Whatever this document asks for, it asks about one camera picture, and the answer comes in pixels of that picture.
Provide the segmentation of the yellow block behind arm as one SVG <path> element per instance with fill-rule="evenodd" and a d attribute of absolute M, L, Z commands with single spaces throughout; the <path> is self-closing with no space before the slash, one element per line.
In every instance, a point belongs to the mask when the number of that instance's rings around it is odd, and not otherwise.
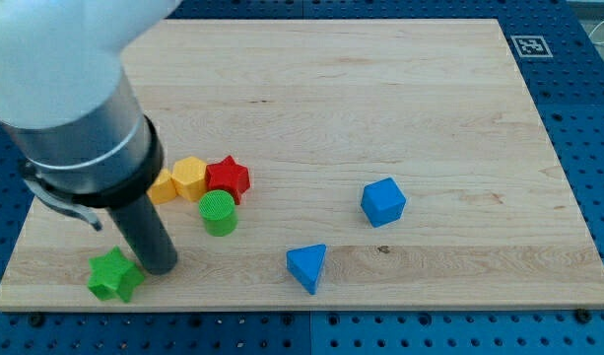
<path fill-rule="evenodd" d="M 177 197 L 172 175 L 168 169 L 163 168 L 160 170 L 157 178 L 149 187 L 147 195 L 155 205 L 170 202 Z"/>

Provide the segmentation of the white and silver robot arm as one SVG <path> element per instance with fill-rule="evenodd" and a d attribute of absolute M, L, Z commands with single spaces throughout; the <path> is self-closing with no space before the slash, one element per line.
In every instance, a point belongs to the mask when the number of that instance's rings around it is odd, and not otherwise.
<path fill-rule="evenodd" d="M 134 175 L 151 133 L 120 54 L 178 0 L 0 0 L 0 122 L 54 187 Z"/>

